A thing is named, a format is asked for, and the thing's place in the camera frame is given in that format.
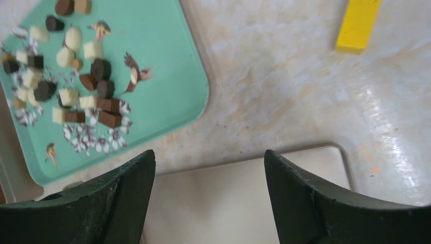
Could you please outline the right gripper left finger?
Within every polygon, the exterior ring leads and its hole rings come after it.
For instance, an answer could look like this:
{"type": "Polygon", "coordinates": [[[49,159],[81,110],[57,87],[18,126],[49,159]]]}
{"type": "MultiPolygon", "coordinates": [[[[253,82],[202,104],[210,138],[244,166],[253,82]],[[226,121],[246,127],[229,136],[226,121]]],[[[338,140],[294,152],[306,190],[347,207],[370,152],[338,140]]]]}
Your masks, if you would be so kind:
{"type": "Polygon", "coordinates": [[[39,201],[1,205],[1,243],[139,243],[156,171],[153,150],[39,201]]]}

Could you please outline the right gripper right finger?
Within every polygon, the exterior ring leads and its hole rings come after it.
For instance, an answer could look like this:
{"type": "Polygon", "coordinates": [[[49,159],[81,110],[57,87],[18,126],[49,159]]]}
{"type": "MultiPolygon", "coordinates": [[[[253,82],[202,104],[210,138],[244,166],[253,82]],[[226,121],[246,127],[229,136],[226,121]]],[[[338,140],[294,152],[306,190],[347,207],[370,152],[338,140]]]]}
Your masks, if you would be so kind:
{"type": "Polygon", "coordinates": [[[273,150],[264,168],[280,243],[430,243],[430,206],[352,192],[273,150]]]}

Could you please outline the brown box lid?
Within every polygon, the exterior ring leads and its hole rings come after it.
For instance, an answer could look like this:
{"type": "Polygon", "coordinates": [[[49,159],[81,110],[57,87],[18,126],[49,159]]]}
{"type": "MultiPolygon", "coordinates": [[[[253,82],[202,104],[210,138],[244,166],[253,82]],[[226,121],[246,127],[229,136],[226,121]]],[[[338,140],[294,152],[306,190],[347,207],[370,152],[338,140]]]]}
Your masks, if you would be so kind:
{"type": "Polygon", "coordinates": [[[278,243],[264,160],[156,176],[142,243],[278,243]]]}

